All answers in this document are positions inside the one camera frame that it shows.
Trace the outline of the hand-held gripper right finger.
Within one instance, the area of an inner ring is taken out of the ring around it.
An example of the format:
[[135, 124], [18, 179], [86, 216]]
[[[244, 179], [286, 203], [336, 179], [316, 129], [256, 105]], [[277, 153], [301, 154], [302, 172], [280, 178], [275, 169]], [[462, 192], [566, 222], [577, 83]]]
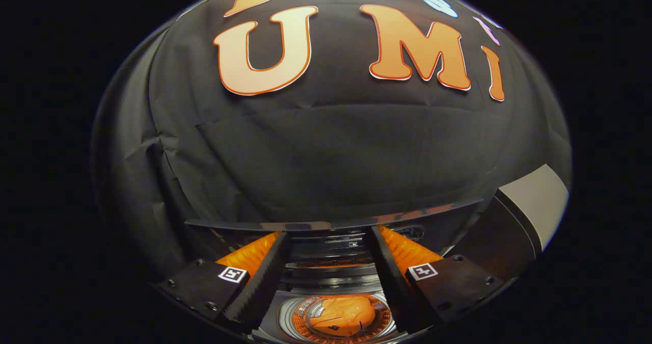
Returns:
[[370, 227], [369, 247], [396, 326], [410, 334], [460, 319], [505, 284], [466, 256], [442, 258], [381, 225]]

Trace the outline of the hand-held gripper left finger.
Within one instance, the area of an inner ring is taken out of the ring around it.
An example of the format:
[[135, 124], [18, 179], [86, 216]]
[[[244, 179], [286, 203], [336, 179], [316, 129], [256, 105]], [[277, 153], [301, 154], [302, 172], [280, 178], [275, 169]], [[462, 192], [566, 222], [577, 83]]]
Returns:
[[201, 319], [239, 334], [258, 329], [277, 292], [291, 237], [273, 232], [218, 262], [197, 259], [157, 291]]

